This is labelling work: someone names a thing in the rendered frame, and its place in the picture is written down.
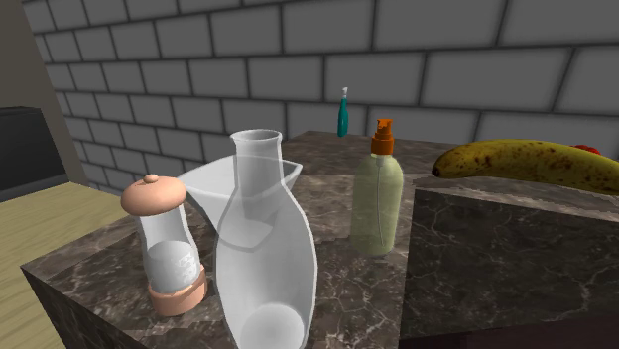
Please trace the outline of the clear glass bowl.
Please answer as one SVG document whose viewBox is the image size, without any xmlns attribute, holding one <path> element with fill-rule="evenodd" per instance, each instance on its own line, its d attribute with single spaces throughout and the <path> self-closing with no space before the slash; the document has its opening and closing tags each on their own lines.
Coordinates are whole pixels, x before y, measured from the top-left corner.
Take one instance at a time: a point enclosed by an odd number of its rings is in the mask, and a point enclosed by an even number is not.
<svg viewBox="0 0 619 349">
<path fill-rule="evenodd" d="M 224 243 L 257 248 L 301 173 L 301 164 L 261 156 L 229 156 L 182 174 L 197 205 Z"/>
</svg>

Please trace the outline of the black cabinet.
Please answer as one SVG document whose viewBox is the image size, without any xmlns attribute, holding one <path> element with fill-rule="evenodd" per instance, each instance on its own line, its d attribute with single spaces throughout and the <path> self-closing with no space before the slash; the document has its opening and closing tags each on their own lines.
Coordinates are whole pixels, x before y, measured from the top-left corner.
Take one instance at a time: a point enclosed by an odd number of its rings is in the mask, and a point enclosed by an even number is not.
<svg viewBox="0 0 619 349">
<path fill-rule="evenodd" d="M 0 108 L 0 202 L 66 182 L 68 176 L 42 111 Z"/>
</svg>

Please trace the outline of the pink capped glass grinder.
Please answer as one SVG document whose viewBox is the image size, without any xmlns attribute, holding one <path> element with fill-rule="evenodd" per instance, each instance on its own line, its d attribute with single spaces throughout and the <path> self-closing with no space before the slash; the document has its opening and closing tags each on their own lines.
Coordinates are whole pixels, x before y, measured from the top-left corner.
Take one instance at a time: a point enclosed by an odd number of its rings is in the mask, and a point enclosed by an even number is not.
<svg viewBox="0 0 619 349">
<path fill-rule="evenodd" d="M 184 314 L 200 304 L 207 280 L 189 231 L 187 191 L 177 178 L 147 174 L 128 186 L 121 206 L 138 223 L 148 292 L 162 316 Z"/>
</svg>

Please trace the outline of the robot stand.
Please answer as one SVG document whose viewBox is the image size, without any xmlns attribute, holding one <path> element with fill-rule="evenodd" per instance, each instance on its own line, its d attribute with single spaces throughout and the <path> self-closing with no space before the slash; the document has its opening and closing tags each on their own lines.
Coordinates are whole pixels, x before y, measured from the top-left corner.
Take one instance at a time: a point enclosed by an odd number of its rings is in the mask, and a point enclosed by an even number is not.
<svg viewBox="0 0 619 349">
<path fill-rule="evenodd" d="M 413 178 L 398 349 L 619 349 L 619 198 Z"/>
</svg>

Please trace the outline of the spotted yellow banana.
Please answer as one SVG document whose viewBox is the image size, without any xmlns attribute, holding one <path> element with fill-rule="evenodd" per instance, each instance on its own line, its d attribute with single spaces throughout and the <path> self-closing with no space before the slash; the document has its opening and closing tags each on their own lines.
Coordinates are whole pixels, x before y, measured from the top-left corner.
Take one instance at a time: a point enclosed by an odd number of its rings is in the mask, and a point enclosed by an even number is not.
<svg viewBox="0 0 619 349">
<path fill-rule="evenodd" d="M 619 162 L 573 146 L 526 139 L 468 143 L 440 155 L 439 178 L 490 176 L 619 196 Z"/>
</svg>

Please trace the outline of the teal spray bottle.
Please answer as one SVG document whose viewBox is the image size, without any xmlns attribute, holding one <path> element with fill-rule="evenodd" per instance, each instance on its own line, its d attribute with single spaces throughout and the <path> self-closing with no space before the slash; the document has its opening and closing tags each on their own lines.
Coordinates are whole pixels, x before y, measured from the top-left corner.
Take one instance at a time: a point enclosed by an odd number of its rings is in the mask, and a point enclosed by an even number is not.
<svg viewBox="0 0 619 349">
<path fill-rule="evenodd" d="M 348 111 L 347 111 L 347 91 L 348 87 L 342 88 L 337 119 L 337 136 L 344 137 L 348 133 Z"/>
</svg>

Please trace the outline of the green orange pump bottle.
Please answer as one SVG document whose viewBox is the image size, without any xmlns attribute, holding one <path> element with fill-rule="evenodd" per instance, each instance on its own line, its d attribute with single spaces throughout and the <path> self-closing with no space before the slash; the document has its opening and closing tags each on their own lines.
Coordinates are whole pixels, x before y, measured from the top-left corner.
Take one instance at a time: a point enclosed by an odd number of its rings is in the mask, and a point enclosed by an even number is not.
<svg viewBox="0 0 619 349">
<path fill-rule="evenodd" d="M 370 154 L 356 169 L 350 241 L 368 256 L 383 256 L 394 247 L 404 173 L 393 157 L 392 119 L 378 119 Z"/>
</svg>

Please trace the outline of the clear glass vase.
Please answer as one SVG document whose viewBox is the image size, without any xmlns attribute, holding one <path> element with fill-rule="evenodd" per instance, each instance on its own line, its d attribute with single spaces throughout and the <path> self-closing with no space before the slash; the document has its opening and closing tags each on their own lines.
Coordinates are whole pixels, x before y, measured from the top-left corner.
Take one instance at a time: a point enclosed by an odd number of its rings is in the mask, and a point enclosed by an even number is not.
<svg viewBox="0 0 619 349">
<path fill-rule="evenodd" d="M 317 262 L 307 218 L 285 183 L 282 136 L 232 135 L 234 189 L 217 225 L 215 278 L 238 349 L 304 349 Z"/>
</svg>

